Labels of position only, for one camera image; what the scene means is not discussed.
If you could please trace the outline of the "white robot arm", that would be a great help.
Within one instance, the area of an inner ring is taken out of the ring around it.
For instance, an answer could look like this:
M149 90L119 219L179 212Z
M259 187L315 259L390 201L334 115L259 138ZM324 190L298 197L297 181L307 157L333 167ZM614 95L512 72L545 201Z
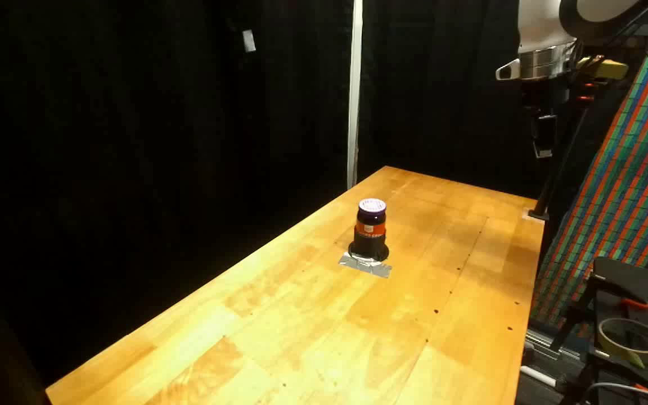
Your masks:
M497 81L547 81L570 70L576 46L619 37L648 14L648 0L516 0L516 56Z

